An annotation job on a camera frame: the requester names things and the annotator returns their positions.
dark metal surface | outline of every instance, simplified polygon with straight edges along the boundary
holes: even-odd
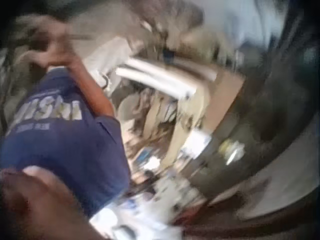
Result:
[[[217,153],[217,141],[224,139],[214,139],[183,171],[191,184],[209,199],[271,163],[302,132],[318,109],[319,42],[316,29],[300,17],[301,12],[290,8],[278,45],[261,54],[260,65],[241,70],[246,82],[229,110],[238,117],[238,123],[223,137],[244,143],[244,157],[226,166]]]

man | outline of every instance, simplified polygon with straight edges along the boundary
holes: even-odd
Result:
[[[38,199],[42,191],[32,188],[37,181],[90,218],[129,186],[120,124],[111,102],[73,51],[68,27],[49,16],[30,16],[28,21],[35,36],[48,44],[46,51],[30,50],[22,59],[46,69],[64,68],[47,73],[18,108],[8,129],[1,168],[17,171],[4,173],[4,179],[13,181],[6,186],[3,180],[4,189],[10,188],[9,194],[4,191],[4,203],[9,210],[22,208],[18,216],[22,214],[24,220],[31,213],[47,214],[32,209],[35,202],[50,200],[49,196]],[[16,178],[25,179],[20,182],[25,189],[16,188]]]

cloth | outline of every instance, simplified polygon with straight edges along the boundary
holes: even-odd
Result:
[[[120,123],[95,117],[65,68],[47,73],[18,108],[1,148],[1,168],[47,169],[91,217],[130,182]]]

hand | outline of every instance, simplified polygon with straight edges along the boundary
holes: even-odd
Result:
[[[64,201],[36,177],[4,169],[0,183],[7,220],[17,237],[25,240],[104,239],[75,204]]]
[[[46,51],[29,50],[20,60],[27,60],[42,68],[50,66],[69,67],[77,58],[69,37],[68,25],[47,15],[26,15],[18,18],[18,23],[24,23],[34,29],[35,39],[47,42]]]

